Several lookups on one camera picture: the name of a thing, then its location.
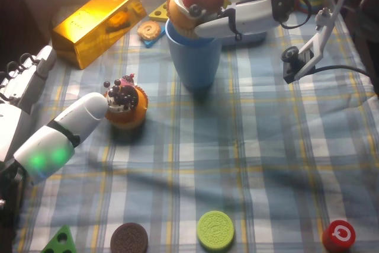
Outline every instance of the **cupcake with berries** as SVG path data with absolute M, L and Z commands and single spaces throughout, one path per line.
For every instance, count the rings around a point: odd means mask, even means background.
M 146 93 L 134 84 L 134 74 L 125 75 L 114 81 L 111 88 L 109 81 L 104 82 L 108 88 L 104 97 L 108 101 L 105 118 L 115 127 L 130 130 L 144 122 L 149 103 Z
M 216 18 L 229 0 L 167 0 L 167 13 L 176 31 L 188 38 L 196 39 L 194 29 L 213 16 Z

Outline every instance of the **green light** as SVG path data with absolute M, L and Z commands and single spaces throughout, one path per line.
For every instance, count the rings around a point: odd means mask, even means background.
M 52 158 L 53 158 L 53 160 L 56 163 L 61 164 L 61 163 L 65 163 L 66 162 L 67 155 L 68 155 L 68 152 L 67 152 L 66 149 L 64 149 L 64 148 L 58 148 L 58 149 L 56 149 L 53 152 Z
M 42 168 L 42 166 L 45 164 L 44 155 L 41 153 L 33 155 L 31 158 L 31 164 L 36 168 Z

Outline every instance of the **green triangle block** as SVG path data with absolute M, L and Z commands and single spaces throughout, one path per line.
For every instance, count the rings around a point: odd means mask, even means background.
M 62 226 L 41 253 L 76 253 L 70 228 L 67 225 Z

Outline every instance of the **gold brick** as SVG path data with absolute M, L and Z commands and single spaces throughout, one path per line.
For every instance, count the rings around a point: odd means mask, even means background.
M 167 10 L 166 10 L 166 2 L 163 3 L 160 7 L 156 8 L 153 12 L 149 14 L 149 19 L 153 21 L 166 22 Z
M 53 48 L 85 69 L 145 16 L 139 0 L 90 0 L 53 29 Z

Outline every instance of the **table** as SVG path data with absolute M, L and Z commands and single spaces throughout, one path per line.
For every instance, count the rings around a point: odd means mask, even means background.
M 289 25 L 303 22 L 295 13 Z M 135 73 L 149 96 L 144 128 L 126 135 L 104 120 L 76 155 L 28 188 L 14 252 L 40 252 L 69 225 L 80 253 L 110 252 L 122 223 L 149 235 L 148 252 L 204 252 L 196 222 L 209 210 L 235 225 L 229 252 L 323 252 L 336 219 L 356 231 L 354 252 L 379 247 L 379 102 L 370 80 L 333 70 L 287 85 L 280 54 L 314 34 L 314 17 L 277 27 L 258 46 L 223 49 L 208 98 L 181 85 L 166 37 L 145 49 L 136 27 L 83 71 L 58 60 L 37 127 L 104 81 Z M 363 68 L 341 18 L 317 66 Z

